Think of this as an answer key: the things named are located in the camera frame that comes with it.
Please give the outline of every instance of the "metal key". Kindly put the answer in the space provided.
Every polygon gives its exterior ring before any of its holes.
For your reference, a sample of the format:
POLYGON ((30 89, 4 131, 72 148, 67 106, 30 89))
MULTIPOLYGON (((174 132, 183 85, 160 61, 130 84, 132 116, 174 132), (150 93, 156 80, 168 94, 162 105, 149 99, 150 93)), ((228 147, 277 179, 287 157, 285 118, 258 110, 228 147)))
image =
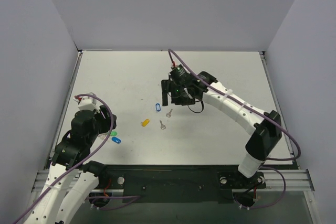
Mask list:
POLYGON ((166 128, 166 126, 162 123, 162 121, 160 120, 161 123, 161 129, 164 130, 166 128))
POLYGON ((172 114, 172 111, 173 111, 173 109, 171 109, 170 112, 168 112, 168 113, 166 114, 166 116, 167 116, 168 118, 170 118, 170 117, 172 116, 172 115, 171 115, 171 114, 172 114))

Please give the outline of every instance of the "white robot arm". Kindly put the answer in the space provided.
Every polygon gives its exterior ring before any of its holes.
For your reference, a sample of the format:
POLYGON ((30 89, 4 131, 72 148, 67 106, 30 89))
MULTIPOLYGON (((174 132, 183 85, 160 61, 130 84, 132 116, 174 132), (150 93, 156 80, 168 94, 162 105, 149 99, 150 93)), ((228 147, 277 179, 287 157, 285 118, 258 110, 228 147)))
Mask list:
POLYGON ((208 88, 192 74, 187 73, 182 65, 179 65, 172 68, 168 80, 161 81, 162 105, 168 105, 168 93, 171 94, 171 102, 175 105, 195 104, 197 99, 214 106, 241 125, 251 137, 245 146, 247 153, 238 170, 245 177, 251 178, 281 139, 281 131, 245 107, 253 108, 256 112, 267 116, 278 124, 281 124, 280 115, 276 111, 267 113, 245 102, 207 72, 201 72, 198 77, 226 95, 220 95, 208 88), (239 103, 229 99, 228 95, 239 103))
POLYGON ((90 161, 82 165, 83 172, 70 192, 66 192, 79 169, 72 170, 57 184, 51 184, 69 168, 78 164, 90 154, 90 148, 97 136, 108 131, 113 120, 113 129, 117 117, 109 116, 104 106, 98 107, 96 100, 82 97, 78 102, 79 112, 71 121, 71 130, 65 134, 56 146, 48 178, 41 194, 50 187, 50 191, 30 212, 25 224, 69 224, 80 205, 89 193, 95 189, 99 181, 106 184, 106 165, 90 161))

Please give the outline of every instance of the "yellow object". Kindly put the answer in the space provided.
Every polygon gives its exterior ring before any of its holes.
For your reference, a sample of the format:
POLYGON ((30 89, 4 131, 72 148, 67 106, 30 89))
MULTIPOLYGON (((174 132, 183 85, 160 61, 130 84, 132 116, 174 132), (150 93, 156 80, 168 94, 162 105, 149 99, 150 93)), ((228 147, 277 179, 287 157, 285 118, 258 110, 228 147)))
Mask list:
POLYGON ((141 123, 141 126, 142 126, 142 127, 145 127, 147 124, 149 124, 149 119, 146 119, 145 121, 143 121, 143 122, 141 123))

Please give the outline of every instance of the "white table surface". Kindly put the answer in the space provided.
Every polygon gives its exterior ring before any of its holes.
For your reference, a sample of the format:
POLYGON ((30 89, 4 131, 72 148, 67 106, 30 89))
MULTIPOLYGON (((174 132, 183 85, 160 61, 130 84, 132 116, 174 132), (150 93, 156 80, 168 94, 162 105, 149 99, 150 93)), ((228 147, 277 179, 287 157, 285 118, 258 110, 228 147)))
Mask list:
MULTIPOLYGON (((196 72, 207 71, 225 87, 254 106, 270 112, 275 104, 258 52, 177 52, 196 72)), ((143 165, 238 165, 245 156, 249 135, 236 122, 205 104, 201 114, 186 106, 162 105, 161 80, 167 79, 170 60, 166 51, 84 51, 72 97, 93 92, 117 115, 118 138, 109 140, 92 157, 105 164, 143 165), (171 118, 165 115, 170 110, 171 118), (150 119, 146 127, 140 123, 150 119), (159 120, 166 125, 160 129, 159 120)), ((193 106, 200 109, 200 104, 193 106)), ((78 111, 69 102, 62 136, 78 111)), ((102 140, 97 138, 92 150, 102 140)), ((290 157, 282 137, 271 157, 290 157)), ((267 164, 292 164, 268 161, 267 164)))

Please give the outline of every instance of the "gray wall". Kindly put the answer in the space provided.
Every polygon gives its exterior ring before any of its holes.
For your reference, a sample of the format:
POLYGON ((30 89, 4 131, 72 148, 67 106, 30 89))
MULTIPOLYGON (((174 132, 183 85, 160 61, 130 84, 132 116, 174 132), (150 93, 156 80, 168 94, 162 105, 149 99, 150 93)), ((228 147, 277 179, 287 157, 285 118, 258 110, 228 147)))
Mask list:
POLYGON ((77 57, 51 0, 0 0, 0 222, 26 208, 77 57))
POLYGON ((52 0, 79 49, 265 50, 294 0, 52 0))
POLYGON ((336 0, 295 0, 267 50, 289 131, 325 223, 336 222, 336 0))

